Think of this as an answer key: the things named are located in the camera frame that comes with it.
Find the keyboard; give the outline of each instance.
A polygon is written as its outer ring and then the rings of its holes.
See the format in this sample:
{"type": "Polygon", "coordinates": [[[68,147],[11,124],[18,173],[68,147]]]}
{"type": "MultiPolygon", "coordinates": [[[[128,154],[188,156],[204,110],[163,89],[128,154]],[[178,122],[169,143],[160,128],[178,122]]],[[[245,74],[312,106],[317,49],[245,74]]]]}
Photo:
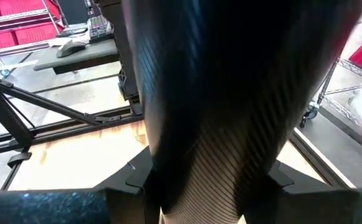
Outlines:
{"type": "Polygon", "coordinates": [[[89,43],[97,43],[114,38],[110,23],[103,16],[88,19],[89,43]]]}

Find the computer mouse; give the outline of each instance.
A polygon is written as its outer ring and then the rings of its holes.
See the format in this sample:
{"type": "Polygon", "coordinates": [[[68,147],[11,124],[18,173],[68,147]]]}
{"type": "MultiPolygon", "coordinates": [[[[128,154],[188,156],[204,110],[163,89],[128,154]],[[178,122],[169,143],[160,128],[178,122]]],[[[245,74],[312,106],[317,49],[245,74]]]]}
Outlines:
{"type": "Polygon", "coordinates": [[[69,56],[71,54],[79,52],[80,50],[85,49],[86,45],[87,44],[83,42],[68,42],[65,45],[59,47],[59,49],[57,49],[56,57],[61,58],[69,56]]]}

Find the metal rail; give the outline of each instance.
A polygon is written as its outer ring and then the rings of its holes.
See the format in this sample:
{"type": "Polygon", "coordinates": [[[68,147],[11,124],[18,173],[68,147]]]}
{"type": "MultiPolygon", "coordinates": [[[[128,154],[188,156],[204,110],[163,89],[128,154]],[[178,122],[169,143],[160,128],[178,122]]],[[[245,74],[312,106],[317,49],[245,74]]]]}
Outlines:
{"type": "Polygon", "coordinates": [[[352,62],[350,62],[349,60],[345,60],[345,59],[338,59],[337,61],[337,65],[359,75],[360,77],[362,77],[362,68],[359,68],[358,66],[354,65],[352,62]]]}
{"type": "Polygon", "coordinates": [[[339,112],[341,115],[343,115],[344,117],[348,118],[350,121],[354,122],[356,125],[361,126],[358,122],[358,118],[355,117],[354,115],[352,115],[350,113],[350,111],[348,111],[344,106],[342,106],[341,104],[339,104],[337,101],[333,100],[332,98],[330,98],[329,96],[323,96],[323,99],[332,107],[334,108],[337,112],[339,112]]]}
{"type": "Polygon", "coordinates": [[[32,16],[41,16],[41,15],[45,15],[48,14],[48,9],[40,9],[40,10],[35,10],[35,11],[29,11],[29,12],[22,12],[22,13],[17,13],[17,14],[12,14],[12,15],[7,15],[7,16],[0,16],[0,22],[9,22],[9,21],[13,21],[16,19],[25,19],[28,17],[32,17],[32,16]]]}
{"type": "Polygon", "coordinates": [[[361,85],[356,85],[356,86],[351,86],[351,87],[346,87],[346,88],[340,88],[337,90],[331,90],[331,91],[326,91],[326,95],[330,95],[330,94],[335,94],[335,93],[343,93],[346,91],[351,91],[351,90],[359,90],[362,89],[362,84],[361,85]]]}
{"type": "Polygon", "coordinates": [[[49,48],[50,40],[43,40],[40,42],[35,42],[31,44],[22,44],[13,47],[6,47],[0,49],[0,57],[16,54],[24,54],[29,52],[35,52],[36,50],[43,50],[49,48]]]}

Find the carbon fiber tube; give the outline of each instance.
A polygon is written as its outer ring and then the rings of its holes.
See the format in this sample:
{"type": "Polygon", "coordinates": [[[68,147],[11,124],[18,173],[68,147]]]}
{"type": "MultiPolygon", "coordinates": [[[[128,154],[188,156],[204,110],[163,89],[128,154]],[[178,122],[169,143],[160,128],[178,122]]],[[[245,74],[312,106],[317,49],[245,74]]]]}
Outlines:
{"type": "Polygon", "coordinates": [[[110,223],[107,205],[104,191],[0,192],[0,223],[110,223]]]}
{"type": "Polygon", "coordinates": [[[236,223],[362,0],[122,4],[165,223],[236,223]]]}

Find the wooden floor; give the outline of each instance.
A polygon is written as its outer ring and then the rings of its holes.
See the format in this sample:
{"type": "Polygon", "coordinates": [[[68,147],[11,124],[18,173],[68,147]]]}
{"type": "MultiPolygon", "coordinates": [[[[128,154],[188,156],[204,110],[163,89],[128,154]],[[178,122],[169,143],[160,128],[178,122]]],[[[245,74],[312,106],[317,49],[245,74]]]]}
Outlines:
{"type": "MultiPolygon", "coordinates": [[[[143,121],[32,146],[9,190],[91,188],[148,145],[143,121]]],[[[287,142],[278,160],[323,182],[287,142]]]]}

